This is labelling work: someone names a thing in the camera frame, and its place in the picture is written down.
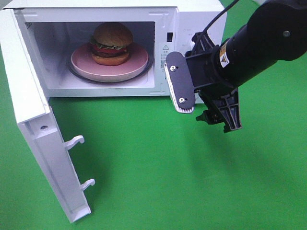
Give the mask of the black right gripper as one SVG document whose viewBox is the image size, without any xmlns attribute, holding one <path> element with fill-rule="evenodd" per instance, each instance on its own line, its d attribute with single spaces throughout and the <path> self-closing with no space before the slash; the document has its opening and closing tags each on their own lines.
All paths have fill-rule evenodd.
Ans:
<svg viewBox="0 0 307 230">
<path fill-rule="evenodd" d="M 185 59 L 194 92 L 199 92 L 207 107 L 196 120 L 209 125 L 224 123 L 224 133 L 241 129 L 238 88 L 222 75 L 218 57 L 220 47 L 207 32 L 195 33 L 192 42 L 195 45 L 185 54 Z"/>
</svg>

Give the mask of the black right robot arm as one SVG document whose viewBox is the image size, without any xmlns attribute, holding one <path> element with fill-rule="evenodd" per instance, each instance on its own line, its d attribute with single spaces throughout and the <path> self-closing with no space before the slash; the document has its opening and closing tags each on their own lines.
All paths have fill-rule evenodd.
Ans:
<svg viewBox="0 0 307 230">
<path fill-rule="evenodd" d="M 206 31 L 196 33 L 194 47 L 185 54 L 194 90 L 207 110 L 197 117 L 224 132 L 242 127 L 238 88 L 279 60 L 292 61 L 307 50 L 307 3 L 267 0 L 248 22 L 222 44 Z"/>
</svg>

